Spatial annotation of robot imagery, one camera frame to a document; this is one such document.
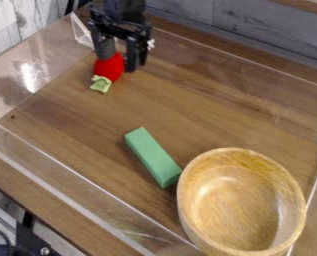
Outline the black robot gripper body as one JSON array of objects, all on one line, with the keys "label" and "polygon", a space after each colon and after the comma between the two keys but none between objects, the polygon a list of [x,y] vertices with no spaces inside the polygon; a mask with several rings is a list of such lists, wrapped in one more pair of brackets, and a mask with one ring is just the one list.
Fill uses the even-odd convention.
[{"label": "black robot gripper body", "polygon": [[152,47],[152,27],[144,15],[146,0],[91,0],[87,7],[91,39],[94,32],[124,42],[128,37],[144,37],[147,49]]}]

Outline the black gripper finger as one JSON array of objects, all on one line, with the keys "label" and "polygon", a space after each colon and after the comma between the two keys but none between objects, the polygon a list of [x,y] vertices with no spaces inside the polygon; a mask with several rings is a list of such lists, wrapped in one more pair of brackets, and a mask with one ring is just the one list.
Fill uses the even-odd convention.
[{"label": "black gripper finger", "polygon": [[124,71],[127,73],[132,73],[138,66],[146,64],[147,54],[147,39],[144,37],[128,37],[124,55]]},{"label": "black gripper finger", "polygon": [[92,42],[96,56],[100,60],[110,59],[115,54],[115,39],[99,32],[92,33]]}]

